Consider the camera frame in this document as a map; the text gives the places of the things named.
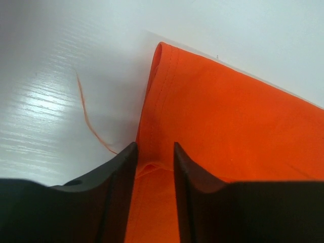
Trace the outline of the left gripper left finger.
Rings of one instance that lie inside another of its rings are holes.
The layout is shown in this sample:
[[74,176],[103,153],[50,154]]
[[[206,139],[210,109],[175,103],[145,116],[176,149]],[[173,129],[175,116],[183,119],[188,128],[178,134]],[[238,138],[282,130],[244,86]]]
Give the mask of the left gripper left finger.
[[138,148],[64,185],[1,179],[1,242],[123,242]]

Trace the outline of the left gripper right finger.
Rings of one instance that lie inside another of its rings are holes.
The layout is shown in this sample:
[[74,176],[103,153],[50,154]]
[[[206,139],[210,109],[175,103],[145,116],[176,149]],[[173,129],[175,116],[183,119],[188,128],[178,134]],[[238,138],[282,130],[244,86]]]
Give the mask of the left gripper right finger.
[[174,144],[181,242],[323,242],[323,182],[227,183]]

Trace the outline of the orange t shirt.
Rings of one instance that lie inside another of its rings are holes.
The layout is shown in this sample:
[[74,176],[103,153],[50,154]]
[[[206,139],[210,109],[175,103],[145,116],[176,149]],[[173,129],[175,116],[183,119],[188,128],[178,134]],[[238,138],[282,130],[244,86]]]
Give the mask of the orange t shirt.
[[126,242],[180,240],[175,142],[226,182],[323,179],[322,109],[161,42],[138,127]]

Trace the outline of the loose orange thread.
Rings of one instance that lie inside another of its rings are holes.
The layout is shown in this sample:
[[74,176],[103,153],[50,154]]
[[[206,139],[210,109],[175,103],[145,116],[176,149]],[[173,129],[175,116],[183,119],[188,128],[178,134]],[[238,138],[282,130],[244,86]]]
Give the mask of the loose orange thread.
[[101,145],[103,145],[109,152],[113,153],[114,155],[117,155],[117,152],[114,151],[113,149],[111,149],[110,145],[108,143],[106,143],[99,136],[99,134],[95,131],[95,129],[91,125],[90,120],[89,120],[89,116],[88,116],[88,113],[87,113],[86,100],[85,100],[84,93],[83,93],[83,87],[82,87],[82,84],[80,82],[78,73],[75,72],[75,74],[76,74],[76,81],[77,81],[77,85],[78,85],[78,90],[79,90],[79,95],[80,95],[81,106],[82,106],[82,109],[83,109],[84,119],[85,119],[85,123],[86,123],[88,129],[97,138],[97,140],[99,141],[99,143]]

